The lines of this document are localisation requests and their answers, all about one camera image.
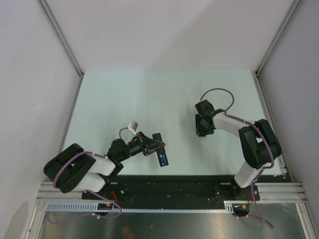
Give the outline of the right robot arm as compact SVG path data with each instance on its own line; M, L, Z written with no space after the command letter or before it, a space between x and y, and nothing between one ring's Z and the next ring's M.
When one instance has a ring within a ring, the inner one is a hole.
M216 130L225 131L240 139L244 163L235 174L226 193L234 199L241 200L248 194L248 188L265 169L272 168L275 159L282 155L281 145L269 122L265 119L247 121L228 115L225 110L214 109L207 101L195 105L196 135L205 137Z

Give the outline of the blue battery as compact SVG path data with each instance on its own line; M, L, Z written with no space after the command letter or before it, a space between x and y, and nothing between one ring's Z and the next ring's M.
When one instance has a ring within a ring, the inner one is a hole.
M168 160L165 154L162 155L162 160L164 165L168 165Z

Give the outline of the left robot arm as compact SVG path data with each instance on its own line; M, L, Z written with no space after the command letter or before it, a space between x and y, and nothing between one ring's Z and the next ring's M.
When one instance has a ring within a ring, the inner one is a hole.
M123 161L140 153L143 156L156 153L160 164L167 166L164 147L160 133L150 138L141 131L127 143L121 138L113 140L106 155L85 151L74 143L47 162L43 173L52 181L53 187L62 193L75 189L89 190L99 199L105 199L110 193L107 179L123 170Z

